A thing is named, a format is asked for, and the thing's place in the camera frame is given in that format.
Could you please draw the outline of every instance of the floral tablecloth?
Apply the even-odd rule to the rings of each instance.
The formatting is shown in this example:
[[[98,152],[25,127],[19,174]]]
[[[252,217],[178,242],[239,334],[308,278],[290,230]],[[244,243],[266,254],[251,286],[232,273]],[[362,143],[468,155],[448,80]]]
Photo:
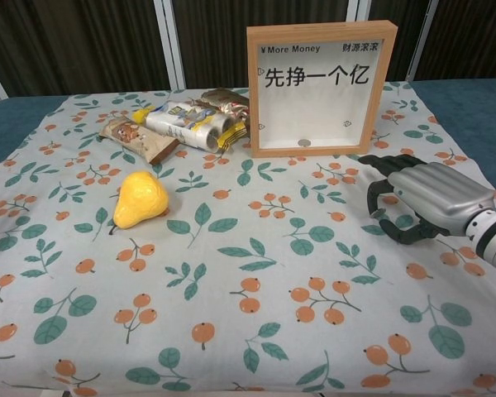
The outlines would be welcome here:
[[[96,139],[201,93],[70,97],[0,164],[0,386],[495,394],[496,270],[464,238],[391,241],[365,203],[381,175],[358,156],[252,160],[245,138],[151,167]],[[489,186],[405,83],[385,85],[370,152]],[[110,235],[136,170],[169,211]]]

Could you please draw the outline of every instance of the candy bar wrapper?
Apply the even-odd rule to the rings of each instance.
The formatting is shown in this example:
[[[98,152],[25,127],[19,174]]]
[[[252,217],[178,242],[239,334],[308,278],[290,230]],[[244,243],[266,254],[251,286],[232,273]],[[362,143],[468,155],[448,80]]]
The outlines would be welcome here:
[[[127,117],[113,118],[99,132],[99,136],[120,143],[152,165],[161,162],[179,144],[178,139],[161,136]]]
[[[221,112],[231,114],[237,121],[244,122],[250,130],[250,101],[238,93],[225,88],[217,88],[202,94],[200,105],[211,105]]]

